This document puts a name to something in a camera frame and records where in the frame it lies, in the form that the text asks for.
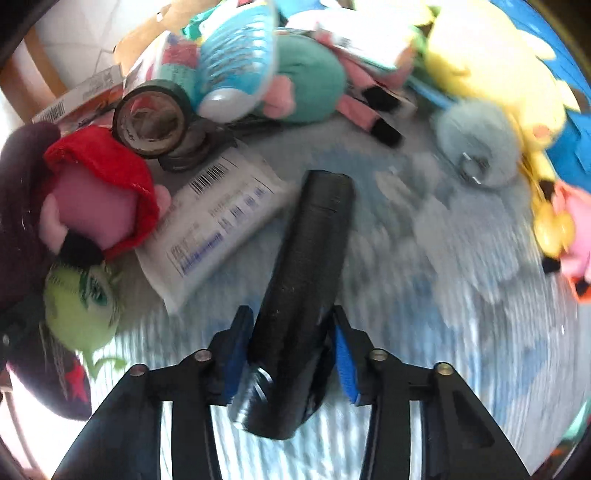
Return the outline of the red white box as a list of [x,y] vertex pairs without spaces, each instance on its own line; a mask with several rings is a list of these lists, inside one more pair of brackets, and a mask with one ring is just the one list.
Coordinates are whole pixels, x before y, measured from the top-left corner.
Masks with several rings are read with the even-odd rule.
[[113,65],[89,77],[32,118],[56,125],[68,135],[113,109],[123,95],[124,77]]

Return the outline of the black cylinder bottle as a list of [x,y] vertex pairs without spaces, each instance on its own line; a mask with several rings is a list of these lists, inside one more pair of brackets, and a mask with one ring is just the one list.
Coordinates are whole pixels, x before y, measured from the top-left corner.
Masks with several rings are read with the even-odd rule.
[[290,439],[324,401],[335,367],[331,311],[353,202],[351,177],[325,170],[305,175],[229,407],[231,422],[250,434]]

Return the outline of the pink pig plush orange dress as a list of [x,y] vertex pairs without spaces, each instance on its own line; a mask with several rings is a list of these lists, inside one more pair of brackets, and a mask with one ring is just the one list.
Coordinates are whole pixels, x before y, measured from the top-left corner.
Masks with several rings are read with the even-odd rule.
[[590,194],[562,180],[538,182],[544,200],[534,234],[546,275],[561,274],[580,303],[590,302]]

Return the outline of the teal dinosaur plush toy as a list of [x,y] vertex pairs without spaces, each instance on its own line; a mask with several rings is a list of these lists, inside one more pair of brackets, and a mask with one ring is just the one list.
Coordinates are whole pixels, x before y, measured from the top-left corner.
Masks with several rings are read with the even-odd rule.
[[400,91],[414,69],[415,49],[406,47],[394,70],[370,71],[360,60],[339,51],[331,35],[281,34],[276,41],[279,66],[254,114],[290,124],[311,124],[335,112],[381,143],[398,147],[403,135],[383,113],[394,113],[409,102]]

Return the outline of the yellow Pikachu plush toy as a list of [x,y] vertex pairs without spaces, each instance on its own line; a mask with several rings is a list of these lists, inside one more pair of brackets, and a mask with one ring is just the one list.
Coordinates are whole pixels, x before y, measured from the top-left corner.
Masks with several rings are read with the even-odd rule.
[[573,106],[545,65],[553,56],[548,44],[518,29],[489,1],[444,2],[424,56],[441,91],[488,100],[506,114],[534,189],[534,218],[544,200],[538,182],[557,178],[546,152],[563,132],[566,110]]

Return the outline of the maroon knit beanie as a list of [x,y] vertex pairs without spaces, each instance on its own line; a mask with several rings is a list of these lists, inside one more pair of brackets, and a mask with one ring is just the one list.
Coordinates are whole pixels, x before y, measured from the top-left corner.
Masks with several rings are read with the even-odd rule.
[[39,238],[40,210],[49,170],[45,151],[60,139],[41,122],[14,131],[1,151],[1,308],[21,301],[42,283],[51,254]]

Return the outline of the blue white comb toy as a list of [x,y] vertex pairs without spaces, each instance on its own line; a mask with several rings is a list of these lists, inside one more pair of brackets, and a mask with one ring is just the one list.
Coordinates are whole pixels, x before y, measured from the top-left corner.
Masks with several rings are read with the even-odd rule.
[[197,114],[230,123],[262,101],[276,72],[273,1],[222,1],[199,26]]

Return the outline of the grey furry pompom keychain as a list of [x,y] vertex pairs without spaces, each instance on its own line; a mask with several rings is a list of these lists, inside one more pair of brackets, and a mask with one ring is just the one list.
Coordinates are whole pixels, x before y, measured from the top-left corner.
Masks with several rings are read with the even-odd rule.
[[433,116],[439,150],[468,185],[499,189],[518,175],[520,142],[503,110],[480,99],[461,100]]

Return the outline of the blue plastic crate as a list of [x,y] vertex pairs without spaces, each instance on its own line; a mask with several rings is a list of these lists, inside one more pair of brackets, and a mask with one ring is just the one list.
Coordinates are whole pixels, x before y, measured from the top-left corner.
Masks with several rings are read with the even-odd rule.
[[564,98],[573,102],[566,110],[563,132],[547,150],[557,175],[572,186],[590,189],[590,84],[583,60],[575,55],[574,40],[560,22],[532,1],[499,0],[494,3],[514,25],[546,42],[554,57],[545,62],[559,82]]

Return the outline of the green monster plush toy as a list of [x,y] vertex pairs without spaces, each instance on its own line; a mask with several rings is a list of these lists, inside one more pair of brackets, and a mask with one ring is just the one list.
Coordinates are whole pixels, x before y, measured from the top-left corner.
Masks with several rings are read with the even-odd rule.
[[45,279],[43,296],[51,333],[64,347],[82,355],[90,378],[96,379],[107,363],[118,370],[125,366],[119,357],[94,358],[114,338],[121,318],[111,277],[103,266],[80,269],[56,262]]

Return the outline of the white wipes packet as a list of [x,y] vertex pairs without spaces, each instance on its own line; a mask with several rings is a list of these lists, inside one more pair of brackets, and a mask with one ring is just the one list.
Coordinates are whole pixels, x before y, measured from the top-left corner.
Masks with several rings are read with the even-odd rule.
[[178,313],[214,270],[287,206],[295,190],[243,144],[201,168],[135,250],[166,311]]

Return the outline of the brown capybara plush toy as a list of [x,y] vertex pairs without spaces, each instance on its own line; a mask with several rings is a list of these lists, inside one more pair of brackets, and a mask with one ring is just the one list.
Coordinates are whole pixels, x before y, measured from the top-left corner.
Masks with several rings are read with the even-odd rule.
[[214,8],[219,0],[174,0],[169,1],[160,11],[143,24],[126,34],[116,45],[113,53],[114,63],[126,76],[143,51],[162,32],[179,34],[189,20],[199,13]]

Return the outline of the pig plush red dress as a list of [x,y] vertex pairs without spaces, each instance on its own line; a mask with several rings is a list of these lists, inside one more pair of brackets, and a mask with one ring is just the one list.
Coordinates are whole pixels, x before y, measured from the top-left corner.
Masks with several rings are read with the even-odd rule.
[[99,126],[47,148],[39,237],[60,261],[86,269],[140,246],[171,206],[145,161]]

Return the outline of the black tape roll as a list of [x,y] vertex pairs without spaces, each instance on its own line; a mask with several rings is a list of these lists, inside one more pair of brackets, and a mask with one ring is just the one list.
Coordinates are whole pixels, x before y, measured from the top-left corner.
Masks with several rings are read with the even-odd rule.
[[192,117],[189,98],[179,85],[151,80],[122,97],[114,111],[112,135],[140,157],[158,158],[180,145]]

